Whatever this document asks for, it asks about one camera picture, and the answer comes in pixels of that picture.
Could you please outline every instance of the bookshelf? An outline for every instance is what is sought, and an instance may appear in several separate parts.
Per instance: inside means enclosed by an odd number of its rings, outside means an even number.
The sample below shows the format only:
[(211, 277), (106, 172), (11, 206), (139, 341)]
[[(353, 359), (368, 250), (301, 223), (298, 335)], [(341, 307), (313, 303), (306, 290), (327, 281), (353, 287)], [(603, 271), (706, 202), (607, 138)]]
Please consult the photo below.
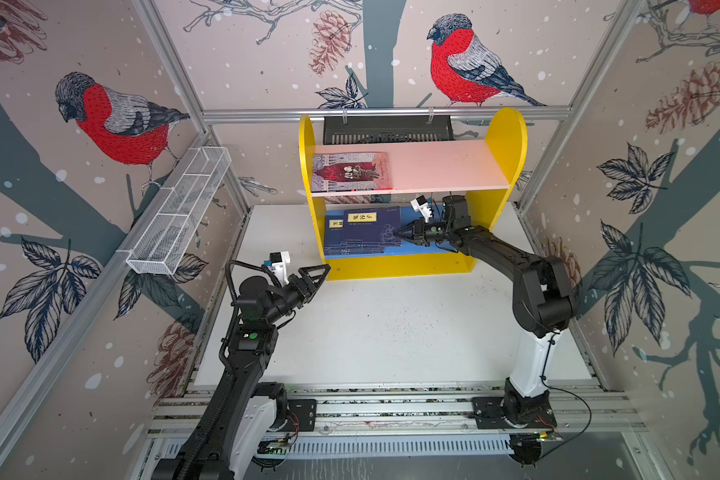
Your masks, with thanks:
[(305, 115), (298, 122), (298, 150), (304, 191), (320, 257), (332, 268), (328, 280), (466, 274), (474, 268), (474, 258), (442, 250), (433, 253), (425, 247), (412, 249), (408, 255), (326, 258), (322, 251), (328, 212), (325, 197), (367, 192), (313, 194), (312, 156), (341, 152), (386, 152), (395, 188), (374, 190), (374, 194), (428, 194), (434, 191), (466, 190), (473, 224), (492, 229), (523, 169), (528, 150), (528, 130), (519, 111), (502, 108), (491, 120), (485, 140), (317, 145), (312, 121)]

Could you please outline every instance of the book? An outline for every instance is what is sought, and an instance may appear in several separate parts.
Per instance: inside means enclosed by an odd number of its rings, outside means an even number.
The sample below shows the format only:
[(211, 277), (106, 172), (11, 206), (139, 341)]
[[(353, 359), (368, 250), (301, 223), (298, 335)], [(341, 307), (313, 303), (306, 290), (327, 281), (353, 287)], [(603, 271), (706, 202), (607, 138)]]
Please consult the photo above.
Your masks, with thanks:
[(388, 158), (384, 152), (317, 154), (312, 157), (313, 192), (391, 188)]
[(348, 246), (402, 245), (402, 240), (394, 236), (400, 228), (399, 206), (345, 210), (342, 219), (342, 242)]
[(326, 233), (323, 236), (324, 255), (358, 255), (383, 254), (383, 246), (347, 245), (342, 242), (342, 227), (344, 219), (341, 216), (326, 216)]

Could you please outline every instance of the yellow title label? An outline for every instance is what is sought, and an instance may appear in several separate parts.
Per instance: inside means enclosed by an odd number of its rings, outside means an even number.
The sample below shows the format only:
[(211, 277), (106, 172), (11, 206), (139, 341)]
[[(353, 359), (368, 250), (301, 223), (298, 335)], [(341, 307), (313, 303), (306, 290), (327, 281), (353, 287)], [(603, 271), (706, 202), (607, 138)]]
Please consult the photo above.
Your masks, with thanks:
[(349, 214), (347, 217), (350, 224), (355, 222), (375, 222), (376, 212), (371, 212), (370, 214)]

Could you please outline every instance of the white table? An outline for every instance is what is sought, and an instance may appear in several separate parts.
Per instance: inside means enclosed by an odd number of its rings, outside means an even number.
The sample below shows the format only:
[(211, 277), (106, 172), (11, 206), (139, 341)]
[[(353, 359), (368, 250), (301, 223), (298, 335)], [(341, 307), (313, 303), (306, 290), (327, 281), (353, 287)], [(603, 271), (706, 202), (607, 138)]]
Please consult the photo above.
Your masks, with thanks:
[[(494, 233), (531, 251), (509, 205)], [(320, 264), (308, 207), (255, 206), (238, 260), (261, 265), (270, 252), (283, 250), (291, 254), (291, 273)], [(251, 274), (236, 267), (232, 278), (238, 286)], [(501, 382), (514, 366), (522, 332), (510, 308), (511, 290), (509, 279), (482, 262), (470, 274), (327, 281), (280, 330), (262, 380), (312, 388)], [(230, 301), (226, 292), (196, 386), (216, 385), (221, 378), (217, 346), (232, 315)], [(568, 331), (559, 337), (547, 377), (591, 378)]]

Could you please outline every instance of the white wire mesh basket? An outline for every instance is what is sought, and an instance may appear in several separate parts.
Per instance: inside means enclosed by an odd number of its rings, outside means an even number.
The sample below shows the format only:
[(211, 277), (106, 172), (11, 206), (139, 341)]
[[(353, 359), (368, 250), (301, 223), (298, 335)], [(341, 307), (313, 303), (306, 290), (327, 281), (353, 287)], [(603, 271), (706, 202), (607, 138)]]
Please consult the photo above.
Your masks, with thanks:
[(173, 275), (205, 215), (224, 173), (230, 152), (201, 147), (150, 222), (126, 262), (137, 274)]

